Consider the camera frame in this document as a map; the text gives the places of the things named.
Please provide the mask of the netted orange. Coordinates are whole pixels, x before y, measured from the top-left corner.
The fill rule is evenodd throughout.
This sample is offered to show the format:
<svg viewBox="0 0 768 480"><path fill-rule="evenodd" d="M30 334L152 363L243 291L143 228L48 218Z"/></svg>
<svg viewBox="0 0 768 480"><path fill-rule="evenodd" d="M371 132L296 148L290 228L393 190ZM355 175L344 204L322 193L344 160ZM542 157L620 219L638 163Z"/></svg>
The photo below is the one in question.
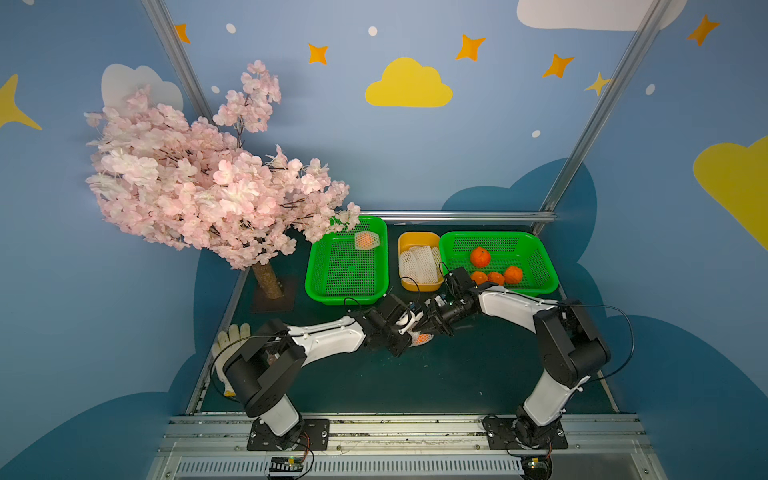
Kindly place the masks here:
<svg viewBox="0 0 768 480"><path fill-rule="evenodd" d="M371 231L360 231L354 236L354 247L356 250L369 251L380 246L380 236Z"/></svg>
<svg viewBox="0 0 768 480"><path fill-rule="evenodd" d="M434 339L434 334L426 330L411 330L411 346L423 346Z"/></svg>

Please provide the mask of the peeled bare orange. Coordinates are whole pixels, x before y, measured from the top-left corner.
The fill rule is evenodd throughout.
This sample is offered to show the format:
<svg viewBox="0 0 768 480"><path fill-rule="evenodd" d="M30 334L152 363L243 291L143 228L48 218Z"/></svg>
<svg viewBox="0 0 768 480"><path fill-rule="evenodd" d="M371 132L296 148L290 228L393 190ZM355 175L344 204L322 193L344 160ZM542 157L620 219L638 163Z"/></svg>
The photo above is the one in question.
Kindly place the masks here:
<svg viewBox="0 0 768 480"><path fill-rule="evenodd" d="M485 248L477 247L470 253L470 262L474 267L478 269L487 267L491 260L492 256L490 252Z"/></svg>

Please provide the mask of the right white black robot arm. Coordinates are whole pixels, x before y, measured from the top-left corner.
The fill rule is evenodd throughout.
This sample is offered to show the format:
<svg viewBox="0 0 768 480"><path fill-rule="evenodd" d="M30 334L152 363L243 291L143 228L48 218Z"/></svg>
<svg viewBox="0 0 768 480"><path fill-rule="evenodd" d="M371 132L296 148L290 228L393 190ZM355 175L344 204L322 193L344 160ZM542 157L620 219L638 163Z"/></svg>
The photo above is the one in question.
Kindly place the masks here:
<svg viewBox="0 0 768 480"><path fill-rule="evenodd" d="M451 335L455 323L483 314L532 332L543 372L517 410L512 443L523 449L555 446L567 403L611 359L587 307L578 300L531 297L490 281L478 284L463 268L450 271L446 281L448 297L434 295L424 302L425 320L417 330Z"/></svg>

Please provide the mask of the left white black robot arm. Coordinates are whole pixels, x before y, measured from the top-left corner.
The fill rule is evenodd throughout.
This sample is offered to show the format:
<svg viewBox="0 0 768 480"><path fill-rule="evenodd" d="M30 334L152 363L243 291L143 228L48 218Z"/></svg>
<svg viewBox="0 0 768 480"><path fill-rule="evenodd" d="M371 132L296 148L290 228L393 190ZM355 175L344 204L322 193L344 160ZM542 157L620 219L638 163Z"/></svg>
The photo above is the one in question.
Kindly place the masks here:
<svg viewBox="0 0 768 480"><path fill-rule="evenodd" d="M422 308L385 295L370 308L350 309L322 324L300 327L271 320L254 333L248 324L235 325L219 335L212 351L214 371L225 397L239 402L278 440L293 441L301 435L303 418L288 390L302 368L364 347L399 356L418 343L423 319Z"/></svg>

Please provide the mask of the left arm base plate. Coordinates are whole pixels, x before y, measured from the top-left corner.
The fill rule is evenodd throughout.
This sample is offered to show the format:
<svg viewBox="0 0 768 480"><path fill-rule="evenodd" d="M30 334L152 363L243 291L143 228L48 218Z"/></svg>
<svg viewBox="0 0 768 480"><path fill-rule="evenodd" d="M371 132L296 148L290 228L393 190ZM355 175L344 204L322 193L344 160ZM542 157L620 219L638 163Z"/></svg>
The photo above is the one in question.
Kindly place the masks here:
<svg viewBox="0 0 768 480"><path fill-rule="evenodd" d="M330 421L328 419L299 419L286 434L276 435L261 420L253 422L246 449L248 451L292 451L309 448L325 451L328 447Z"/></svg>

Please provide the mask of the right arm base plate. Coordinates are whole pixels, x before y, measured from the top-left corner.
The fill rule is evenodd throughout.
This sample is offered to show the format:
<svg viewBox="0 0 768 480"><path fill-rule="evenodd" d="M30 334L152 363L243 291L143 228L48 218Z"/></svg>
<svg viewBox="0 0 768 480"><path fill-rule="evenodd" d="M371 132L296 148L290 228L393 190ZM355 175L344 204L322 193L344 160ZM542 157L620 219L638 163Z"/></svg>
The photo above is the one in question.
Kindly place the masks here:
<svg viewBox="0 0 768 480"><path fill-rule="evenodd" d="M560 420L539 426L527 417L488 415L481 420L491 450L565 450L568 441Z"/></svg>

